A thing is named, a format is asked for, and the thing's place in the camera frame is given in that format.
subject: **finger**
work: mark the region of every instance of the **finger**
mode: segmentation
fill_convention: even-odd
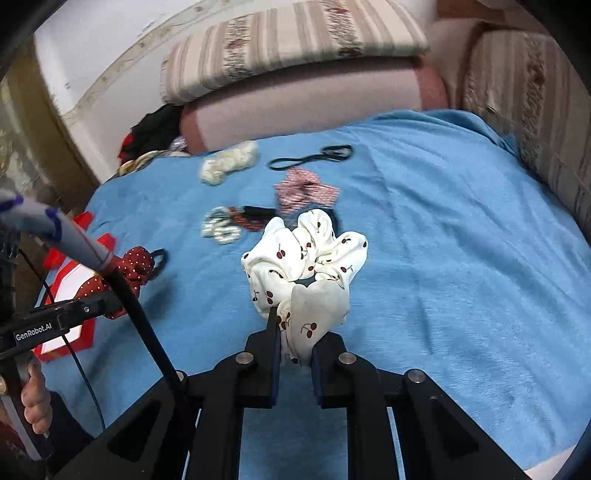
[[[27,365],[27,369],[31,378],[42,377],[43,373],[41,373],[41,362],[39,359],[33,355],[33,358],[29,360]]]
[[[35,424],[41,421],[51,409],[51,404],[48,401],[43,401],[34,405],[33,407],[25,408],[25,418],[30,424]]]
[[[45,433],[47,430],[49,430],[52,419],[53,410],[50,408],[47,414],[43,417],[43,419],[33,424],[33,431],[37,434]]]
[[[45,379],[43,377],[31,377],[21,391],[21,401],[26,407],[32,407],[47,396]]]

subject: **screw head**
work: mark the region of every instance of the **screw head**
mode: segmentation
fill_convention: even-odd
[[[254,356],[250,352],[241,352],[236,356],[236,362],[241,365],[248,365],[254,360]]]
[[[423,370],[419,370],[418,368],[413,368],[412,370],[409,370],[407,375],[408,379],[413,383],[423,383],[427,378],[425,372]]]
[[[357,361],[357,357],[350,352],[343,352],[339,355],[339,362],[345,365],[353,365]]]

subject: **human hand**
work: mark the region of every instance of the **human hand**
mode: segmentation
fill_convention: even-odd
[[[21,401],[25,407],[25,418],[38,434],[45,433],[51,425],[53,412],[51,410],[51,395],[45,386],[45,377],[41,372],[41,363],[36,356],[27,366],[31,378],[22,388]],[[11,425],[6,409],[0,403],[0,421]]]

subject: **bed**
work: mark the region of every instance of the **bed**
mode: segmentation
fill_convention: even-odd
[[[88,205],[89,233],[115,252],[165,248],[165,270],[140,302],[176,368],[211,369],[264,323],[252,307],[240,256],[260,233],[218,245],[200,236],[217,206],[275,207],[285,173],[266,163],[352,144],[339,164],[307,168],[340,189],[342,230],[368,237],[335,329],[376,367],[425,370],[520,467],[574,445],[591,408],[591,250],[571,214],[521,165],[514,139],[468,112],[395,111],[323,132],[257,141],[258,163],[220,186],[199,182],[203,156],[157,158],[113,179]],[[220,300],[222,293],[227,293]],[[99,319],[79,353],[107,424],[160,374],[124,316]],[[69,358],[44,366],[80,424],[98,416]],[[309,372],[285,365],[278,404],[245,412],[241,479],[346,476],[346,419],[323,411]]]

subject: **cream scrunchie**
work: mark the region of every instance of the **cream scrunchie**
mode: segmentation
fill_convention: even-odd
[[[258,159],[256,142],[249,140],[227,148],[203,160],[199,178],[210,185],[226,180],[226,173],[252,167]]]

